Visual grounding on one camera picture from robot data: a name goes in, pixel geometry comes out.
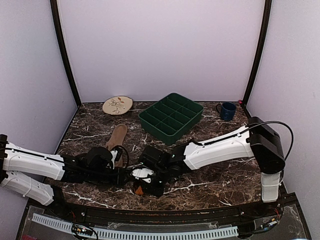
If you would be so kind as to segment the dark blue mug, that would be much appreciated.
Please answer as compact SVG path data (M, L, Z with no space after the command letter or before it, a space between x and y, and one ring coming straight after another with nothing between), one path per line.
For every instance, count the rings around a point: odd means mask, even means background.
M237 106L232 102L223 102L217 104L215 109L223 121L229 122L233 119Z

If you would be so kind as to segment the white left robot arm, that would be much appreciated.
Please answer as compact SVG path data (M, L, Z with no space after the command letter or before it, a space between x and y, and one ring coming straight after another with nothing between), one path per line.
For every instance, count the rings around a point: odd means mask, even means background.
M77 156L45 154L24 149L0 136L0 185L24 197L31 198L51 210L60 218L67 218L70 206L64 202L62 190L41 183L30 174L47 177L64 183L109 182L126 173L126 168L116 167L128 151L121 145L111 150L93 147Z

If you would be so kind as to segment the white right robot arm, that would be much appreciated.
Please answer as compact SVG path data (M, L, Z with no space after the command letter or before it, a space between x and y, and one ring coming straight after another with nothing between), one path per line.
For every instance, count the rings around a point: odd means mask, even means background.
M170 153L148 145L139 157L141 166L130 174L140 181L143 192L160 197L165 184L183 174L224 161L254 157L261 172L262 200L255 205L255 213L266 217L275 208L289 156L283 153L281 137L271 124L288 127L281 121L262 121L254 116L247 125L230 133L204 141L190 140Z

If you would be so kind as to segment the red yellow argyle sock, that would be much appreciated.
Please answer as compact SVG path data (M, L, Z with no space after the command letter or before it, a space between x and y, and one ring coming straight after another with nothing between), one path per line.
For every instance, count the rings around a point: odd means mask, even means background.
M142 186L137 183L133 185L134 193L138 196L142 196L144 194Z

